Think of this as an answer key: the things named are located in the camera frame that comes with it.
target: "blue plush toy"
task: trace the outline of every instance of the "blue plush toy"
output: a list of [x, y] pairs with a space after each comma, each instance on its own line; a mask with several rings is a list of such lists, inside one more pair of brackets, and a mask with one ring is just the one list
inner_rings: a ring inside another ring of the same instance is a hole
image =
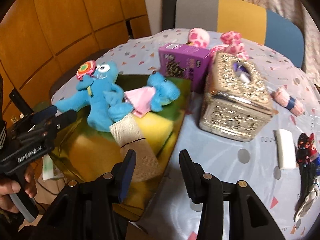
[[146, 87], [129, 92], [130, 95], [134, 95], [135, 100], [132, 97], [128, 98], [129, 93], [125, 92], [126, 102], [109, 108], [109, 116], [114, 122], [118, 122], [132, 111], [138, 117], [150, 110], [160, 112], [162, 106], [170, 104], [180, 96], [177, 86], [155, 71], [149, 76]]
[[124, 96], [123, 89], [115, 84], [117, 77], [118, 68], [114, 62], [97, 65], [92, 76], [82, 76], [82, 81], [76, 86], [76, 94], [56, 102], [55, 106], [62, 113], [70, 109], [78, 112], [85, 106], [91, 106], [88, 125], [98, 131], [110, 132], [109, 126], [114, 122], [109, 117], [108, 109], [121, 103]]

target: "blue plush monster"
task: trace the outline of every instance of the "blue plush monster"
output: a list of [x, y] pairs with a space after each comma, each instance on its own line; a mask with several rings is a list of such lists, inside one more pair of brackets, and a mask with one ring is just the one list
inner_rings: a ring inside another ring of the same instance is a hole
[[[114, 62], [97, 65], [92, 76], [82, 76], [83, 80], [76, 86], [76, 94], [56, 102], [55, 106], [62, 113], [70, 109], [79, 111], [85, 106], [91, 106], [87, 118], [88, 125], [98, 131], [110, 132], [109, 126], [114, 122], [109, 117], [108, 109], [121, 103], [124, 96], [123, 89], [115, 84], [117, 77], [118, 68]], [[91, 87], [92, 95], [89, 95], [88, 87]]]
[[[153, 87], [156, 91], [150, 101], [150, 110], [153, 112], [160, 112], [162, 106], [170, 104], [180, 96], [177, 86], [156, 71], [148, 77], [147, 86]], [[109, 108], [109, 116], [114, 122], [118, 122], [133, 110], [134, 106], [131, 103], [119, 103]]]

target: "rainbow lollipop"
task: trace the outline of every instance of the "rainbow lollipop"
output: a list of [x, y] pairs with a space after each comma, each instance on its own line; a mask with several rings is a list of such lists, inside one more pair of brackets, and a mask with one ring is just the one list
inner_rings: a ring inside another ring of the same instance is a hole
[[[90, 75], [92, 76], [94, 73], [94, 70], [96, 69], [96, 62], [95, 60], [89, 60], [86, 63], [82, 64], [81, 67], [77, 71], [77, 79], [83, 80], [84, 75]], [[92, 96], [91, 87], [87, 87], [87, 91], [89, 96]]]

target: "sponge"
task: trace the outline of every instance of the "sponge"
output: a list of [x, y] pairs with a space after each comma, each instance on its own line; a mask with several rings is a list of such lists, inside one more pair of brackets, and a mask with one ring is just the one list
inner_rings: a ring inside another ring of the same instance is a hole
[[152, 112], [142, 118], [134, 116], [134, 119], [157, 156], [172, 133], [173, 121]]
[[281, 170], [293, 170], [297, 166], [296, 151], [292, 133], [285, 129], [276, 131], [278, 145], [278, 163]]

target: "wooden cabinet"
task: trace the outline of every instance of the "wooden cabinet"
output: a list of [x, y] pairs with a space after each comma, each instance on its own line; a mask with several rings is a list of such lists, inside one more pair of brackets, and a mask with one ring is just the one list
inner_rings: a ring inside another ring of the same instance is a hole
[[8, 95], [15, 87], [30, 106], [49, 100], [49, 88], [90, 54], [150, 35], [144, 0], [16, 0], [0, 23], [2, 112], [19, 111]]

